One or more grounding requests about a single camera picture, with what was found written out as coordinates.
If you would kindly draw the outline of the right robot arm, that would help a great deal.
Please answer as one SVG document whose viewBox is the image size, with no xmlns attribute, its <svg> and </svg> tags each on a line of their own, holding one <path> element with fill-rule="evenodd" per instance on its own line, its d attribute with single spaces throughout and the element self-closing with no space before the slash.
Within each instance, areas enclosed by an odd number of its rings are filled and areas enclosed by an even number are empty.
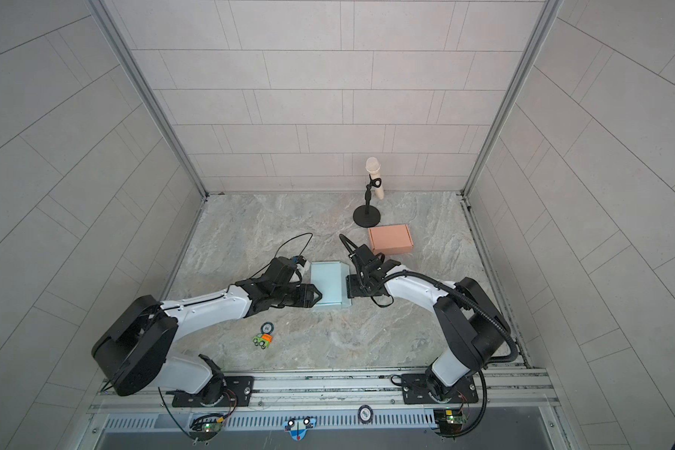
<svg viewBox="0 0 675 450">
<path fill-rule="evenodd" d="M 355 268 L 347 280 L 350 298 L 404 299 L 437 318 L 447 349 L 427 370 L 427 385 L 436 397 L 445 397 L 460 380 L 486 365 L 512 362 L 518 356 L 504 316 L 474 279 L 439 281 L 347 238 L 343 246 Z"/>
</svg>

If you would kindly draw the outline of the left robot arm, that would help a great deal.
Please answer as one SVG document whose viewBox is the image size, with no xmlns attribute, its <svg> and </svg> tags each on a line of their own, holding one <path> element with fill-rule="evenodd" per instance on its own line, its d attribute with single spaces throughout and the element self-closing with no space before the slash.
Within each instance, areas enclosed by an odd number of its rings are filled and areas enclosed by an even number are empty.
<svg viewBox="0 0 675 450">
<path fill-rule="evenodd" d="M 146 387 L 180 391 L 204 406 L 222 400 L 227 382 L 208 356 L 186 356 L 173 345 L 204 328 L 254 316 L 268 309 L 310 309 L 323 297 L 312 284 L 303 257 L 276 257 L 259 277 L 183 300 L 135 299 L 97 340 L 91 356 L 117 395 Z"/>
</svg>

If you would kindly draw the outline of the light blue cardboard box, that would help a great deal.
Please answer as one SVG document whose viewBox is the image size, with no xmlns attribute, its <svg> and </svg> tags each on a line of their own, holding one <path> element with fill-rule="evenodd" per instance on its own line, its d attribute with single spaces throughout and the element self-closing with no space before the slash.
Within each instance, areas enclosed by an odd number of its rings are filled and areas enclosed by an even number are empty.
<svg viewBox="0 0 675 450">
<path fill-rule="evenodd" d="M 313 306 L 315 309 L 347 309 L 352 305 L 348 298 L 347 278 L 350 269 L 344 262 L 315 262 L 311 265 L 310 281 L 322 294 Z"/>
</svg>

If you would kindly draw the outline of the pink paper box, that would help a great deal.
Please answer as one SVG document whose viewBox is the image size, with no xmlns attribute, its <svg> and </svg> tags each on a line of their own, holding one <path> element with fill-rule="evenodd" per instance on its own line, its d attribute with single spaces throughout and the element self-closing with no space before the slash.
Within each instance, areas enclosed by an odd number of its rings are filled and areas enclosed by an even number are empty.
<svg viewBox="0 0 675 450">
<path fill-rule="evenodd" d="M 411 253 L 414 250 L 414 240 L 406 224 L 370 228 L 369 241 L 375 254 L 392 256 Z"/>
</svg>

